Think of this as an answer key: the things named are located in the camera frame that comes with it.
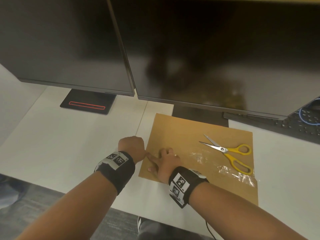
cardboard sheet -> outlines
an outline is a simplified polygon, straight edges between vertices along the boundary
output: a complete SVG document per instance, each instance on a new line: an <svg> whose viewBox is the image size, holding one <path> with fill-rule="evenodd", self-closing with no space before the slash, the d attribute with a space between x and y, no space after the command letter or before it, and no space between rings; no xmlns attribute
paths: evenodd
<svg viewBox="0 0 320 240"><path fill-rule="evenodd" d="M212 149L199 141L210 144L206 134L222 147L235 148L248 144L253 148L252 133L197 121L185 120L163 114L156 114L146 150L158 157L162 148L174 149L183 166L196 169L207 176L210 183L235 193L258 205L258 185L254 174L245 176L230 165L229 160L218 150ZM254 152L241 155L230 152L238 160L254 169ZM148 171L152 163L145 158L139 177L153 181L158 179Z"/></svg>

person's left hand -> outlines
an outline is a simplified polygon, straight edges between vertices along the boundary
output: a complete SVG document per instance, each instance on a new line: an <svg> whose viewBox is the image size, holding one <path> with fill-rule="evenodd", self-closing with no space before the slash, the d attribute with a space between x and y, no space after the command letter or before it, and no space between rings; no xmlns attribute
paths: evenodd
<svg viewBox="0 0 320 240"><path fill-rule="evenodd" d="M136 136L122 138L118 143L118 151L129 153L133 158L134 164L142 161L147 153L144 149L143 139Z"/></svg>

yellow scissor handle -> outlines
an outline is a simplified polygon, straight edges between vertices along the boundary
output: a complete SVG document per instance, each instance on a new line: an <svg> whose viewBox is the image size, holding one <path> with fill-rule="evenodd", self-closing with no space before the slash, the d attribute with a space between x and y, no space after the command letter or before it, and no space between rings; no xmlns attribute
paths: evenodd
<svg viewBox="0 0 320 240"><path fill-rule="evenodd" d="M240 152L239 149L245 147L247 149L247 152ZM241 155L249 155L252 153L252 149L249 145L247 144L241 144L236 148L227 148L229 152L235 152L235 153L239 153Z"/></svg>
<svg viewBox="0 0 320 240"><path fill-rule="evenodd" d="M253 173L253 170L252 170L252 168L251 168L250 166L244 164L243 162L239 161L238 159L234 158L233 156L231 156L231 155L228 154L228 153L225 153L224 155L229 159L231 166L232 166L235 170L237 170L238 172L243 173L243 174L245 174L245 175L250 175L250 174ZM247 171L246 171L246 172L245 172L245 171L242 171L241 169L239 169L239 168L235 165L235 163L241 165L241 166L244 167L244 168L246 168Z"/></svg>

black keyboard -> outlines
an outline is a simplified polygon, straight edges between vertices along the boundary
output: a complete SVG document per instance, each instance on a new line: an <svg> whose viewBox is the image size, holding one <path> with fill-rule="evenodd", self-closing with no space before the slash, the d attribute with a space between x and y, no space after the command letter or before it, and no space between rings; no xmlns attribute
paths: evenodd
<svg viewBox="0 0 320 240"><path fill-rule="evenodd" d="M303 108L301 116L305 121L311 124L320 123L320 113L314 112L313 110ZM301 121L299 111L291 114L285 120L234 113L224 113L223 117L261 129L320 144L320 125L308 125Z"/></svg>

monitor screen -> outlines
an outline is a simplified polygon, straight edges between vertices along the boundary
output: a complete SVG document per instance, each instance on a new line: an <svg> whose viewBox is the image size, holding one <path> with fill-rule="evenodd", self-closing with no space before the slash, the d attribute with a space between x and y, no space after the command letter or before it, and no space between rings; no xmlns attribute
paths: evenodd
<svg viewBox="0 0 320 240"><path fill-rule="evenodd" d="M286 117L320 94L320 6L111 0L140 99Z"/></svg>
<svg viewBox="0 0 320 240"><path fill-rule="evenodd" d="M134 94L106 0L1 0L0 63L24 82Z"/></svg>

